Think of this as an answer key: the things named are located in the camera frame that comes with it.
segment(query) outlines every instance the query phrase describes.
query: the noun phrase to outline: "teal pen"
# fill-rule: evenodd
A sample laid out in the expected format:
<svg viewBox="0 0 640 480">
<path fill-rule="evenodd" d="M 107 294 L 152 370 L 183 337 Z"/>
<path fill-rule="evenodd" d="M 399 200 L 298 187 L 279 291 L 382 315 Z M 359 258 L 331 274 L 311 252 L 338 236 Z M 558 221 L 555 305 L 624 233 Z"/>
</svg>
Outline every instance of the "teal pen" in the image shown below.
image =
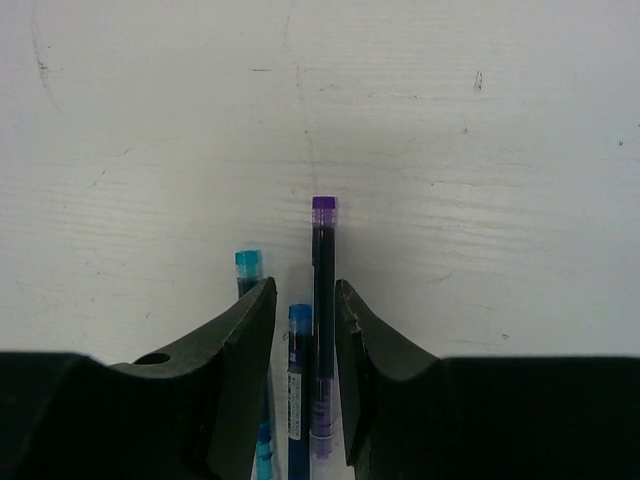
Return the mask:
<svg viewBox="0 0 640 480">
<path fill-rule="evenodd" d="M 262 258 L 259 250 L 243 250 L 236 253 L 238 297 L 242 297 L 262 280 Z M 274 451 L 271 438 L 271 409 L 269 402 L 269 377 L 265 384 L 258 439 L 256 441 L 255 470 L 257 480 L 273 480 Z"/>
</svg>

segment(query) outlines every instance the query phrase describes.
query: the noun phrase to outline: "teal pen cap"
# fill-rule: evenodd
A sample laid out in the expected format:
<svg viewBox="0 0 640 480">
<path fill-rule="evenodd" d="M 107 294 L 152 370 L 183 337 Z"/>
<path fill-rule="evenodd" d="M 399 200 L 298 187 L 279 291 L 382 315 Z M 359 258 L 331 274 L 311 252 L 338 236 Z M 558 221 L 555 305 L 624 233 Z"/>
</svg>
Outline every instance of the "teal pen cap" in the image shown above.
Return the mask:
<svg viewBox="0 0 640 480">
<path fill-rule="evenodd" d="M 236 274 L 238 278 L 262 278 L 262 254 L 260 250 L 236 252 Z"/>
</svg>

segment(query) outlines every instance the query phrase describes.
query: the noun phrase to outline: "pen cap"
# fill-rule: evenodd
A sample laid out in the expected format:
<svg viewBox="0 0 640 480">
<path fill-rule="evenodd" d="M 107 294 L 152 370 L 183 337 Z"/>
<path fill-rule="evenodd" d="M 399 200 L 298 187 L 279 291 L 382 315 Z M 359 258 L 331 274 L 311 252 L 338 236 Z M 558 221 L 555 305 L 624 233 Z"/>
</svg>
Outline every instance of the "pen cap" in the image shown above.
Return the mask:
<svg viewBox="0 0 640 480">
<path fill-rule="evenodd" d="M 296 303 L 289 305 L 289 331 L 296 335 L 311 335 L 311 305 Z"/>
<path fill-rule="evenodd" d="M 336 224 L 336 197 L 313 197 L 311 209 L 314 225 L 332 227 Z"/>
<path fill-rule="evenodd" d="M 236 252 L 236 274 L 238 278 L 262 278 L 262 255 L 260 250 Z"/>
</svg>

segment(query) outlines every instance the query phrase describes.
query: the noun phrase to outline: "blue pen cap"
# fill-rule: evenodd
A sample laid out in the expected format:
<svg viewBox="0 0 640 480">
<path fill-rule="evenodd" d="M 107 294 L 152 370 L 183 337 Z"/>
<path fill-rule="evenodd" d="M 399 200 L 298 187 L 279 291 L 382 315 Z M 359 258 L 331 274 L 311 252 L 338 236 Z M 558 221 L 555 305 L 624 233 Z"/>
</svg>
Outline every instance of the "blue pen cap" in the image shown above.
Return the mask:
<svg viewBox="0 0 640 480">
<path fill-rule="evenodd" d="M 260 250 L 236 252 L 238 278 L 262 278 L 262 254 Z"/>
<path fill-rule="evenodd" d="M 311 335 L 313 321 L 311 305 L 295 303 L 289 305 L 289 330 L 298 335 Z"/>
</svg>

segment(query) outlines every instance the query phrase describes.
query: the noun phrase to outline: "white label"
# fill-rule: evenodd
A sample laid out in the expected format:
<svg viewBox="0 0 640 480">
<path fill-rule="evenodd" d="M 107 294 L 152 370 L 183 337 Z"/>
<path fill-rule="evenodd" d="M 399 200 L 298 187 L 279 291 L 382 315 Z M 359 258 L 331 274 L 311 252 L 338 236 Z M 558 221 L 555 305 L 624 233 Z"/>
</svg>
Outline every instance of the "white label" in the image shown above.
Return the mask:
<svg viewBox="0 0 640 480">
<path fill-rule="evenodd" d="M 302 438 L 302 375 L 289 373 L 289 438 Z"/>
</svg>

